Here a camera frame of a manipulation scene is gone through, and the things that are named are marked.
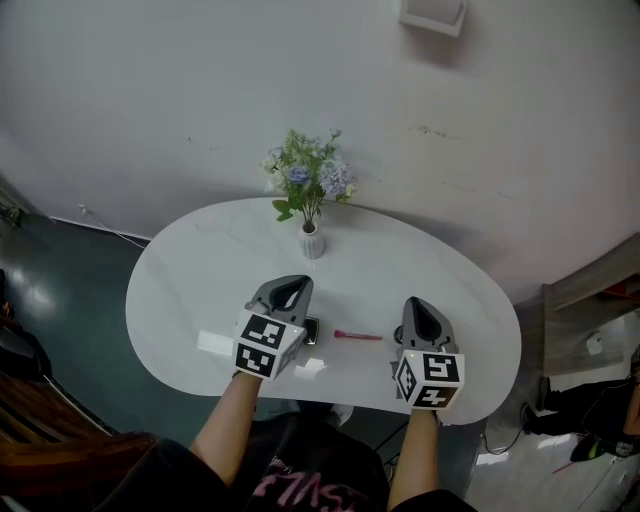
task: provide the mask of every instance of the white ceramic vase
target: white ceramic vase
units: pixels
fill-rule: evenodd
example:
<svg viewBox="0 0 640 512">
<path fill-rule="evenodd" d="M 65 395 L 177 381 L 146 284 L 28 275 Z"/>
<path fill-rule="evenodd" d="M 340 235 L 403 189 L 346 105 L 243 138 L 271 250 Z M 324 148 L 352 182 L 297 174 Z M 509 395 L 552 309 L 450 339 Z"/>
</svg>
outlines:
<svg viewBox="0 0 640 512">
<path fill-rule="evenodd" d="M 305 258 L 315 260 L 319 258 L 324 251 L 324 236 L 318 227 L 316 222 L 313 223 L 313 233 L 306 233 L 302 226 L 298 232 L 298 241 L 300 242 L 300 249 Z"/>
</svg>

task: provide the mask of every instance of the human arm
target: human arm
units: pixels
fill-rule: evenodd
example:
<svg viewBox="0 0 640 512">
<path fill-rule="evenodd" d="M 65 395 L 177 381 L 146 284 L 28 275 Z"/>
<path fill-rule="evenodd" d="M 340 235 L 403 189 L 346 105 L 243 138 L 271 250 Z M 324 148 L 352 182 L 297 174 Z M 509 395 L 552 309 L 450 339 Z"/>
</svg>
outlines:
<svg viewBox="0 0 640 512">
<path fill-rule="evenodd" d="M 438 422 L 432 411 L 414 409 L 391 484 L 387 511 L 438 488 Z"/>
<path fill-rule="evenodd" d="M 190 447 L 227 488 L 240 469 L 261 384 L 258 377 L 238 373 Z"/>
</svg>

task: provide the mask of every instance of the table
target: table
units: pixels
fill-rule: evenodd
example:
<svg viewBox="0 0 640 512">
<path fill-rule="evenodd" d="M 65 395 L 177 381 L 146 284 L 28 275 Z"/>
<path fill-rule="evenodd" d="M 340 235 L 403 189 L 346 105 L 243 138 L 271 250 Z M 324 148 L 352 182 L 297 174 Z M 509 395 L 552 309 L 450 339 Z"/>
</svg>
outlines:
<svg viewBox="0 0 640 512">
<path fill-rule="evenodd" d="M 271 199 L 220 203 L 182 217 L 138 260 L 126 319 L 142 364 L 168 386 L 219 396 L 234 371 L 230 358 L 197 348 L 202 336 L 232 337 L 257 288 L 288 274 L 314 281 L 309 316 L 320 319 L 316 346 L 297 359 L 264 397 L 350 404 L 409 413 L 396 398 L 390 361 L 407 298 L 420 297 L 453 325 L 466 358 L 466 383 L 446 424 L 491 414 L 509 393 L 520 362 L 520 329 L 504 292 L 460 253 L 408 224 L 370 210 L 323 206 L 324 254 L 306 260 L 299 222 L 279 223 Z M 333 331 L 373 333 L 383 341 L 334 339 Z"/>
</svg>

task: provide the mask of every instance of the white cable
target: white cable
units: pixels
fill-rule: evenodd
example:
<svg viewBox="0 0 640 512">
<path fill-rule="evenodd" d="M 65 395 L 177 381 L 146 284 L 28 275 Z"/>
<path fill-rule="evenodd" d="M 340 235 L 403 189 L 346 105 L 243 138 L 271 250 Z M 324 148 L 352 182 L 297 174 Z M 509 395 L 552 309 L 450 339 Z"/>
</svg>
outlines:
<svg viewBox="0 0 640 512">
<path fill-rule="evenodd" d="M 120 233 L 118 233 L 117 231 L 114 231 L 113 229 L 109 229 L 107 226 L 105 226 L 102 222 L 98 222 L 99 226 L 102 226 L 104 229 L 106 229 L 109 233 L 113 233 L 114 235 L 119 236 L 120 238 L 122 238 L 123 240 L 126 240 L 129 243 L 132 243 L 133 245 L 135 245 L 136 247 L 140 247 L 140 249 L 146 249 L 146 247 L 144 245 L 140 245 L 139 243 L 134 242 L 133 240 L 131 240 L 130 238 L 127 238 L 124 235 L 121 235 Z"/>
</svg>

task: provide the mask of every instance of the black t-shirt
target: black t-shirt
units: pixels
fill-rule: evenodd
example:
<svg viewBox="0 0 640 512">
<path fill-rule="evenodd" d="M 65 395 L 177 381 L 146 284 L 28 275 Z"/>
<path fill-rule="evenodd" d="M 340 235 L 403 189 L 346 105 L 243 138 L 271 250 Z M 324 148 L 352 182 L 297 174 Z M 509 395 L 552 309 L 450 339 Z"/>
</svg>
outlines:
<svg viewBox="0 0 640 512">
<path fill-rule="evenodd" d="M 300 414 L 254 422 L 240 471 L 227 489 L 183 446 L 157 443 L 100 511 L 384 512 L 389 486 L 378 455 Z M 448 491 L 416 496 L 395 512 L 473 511 Z"/>
</svg>

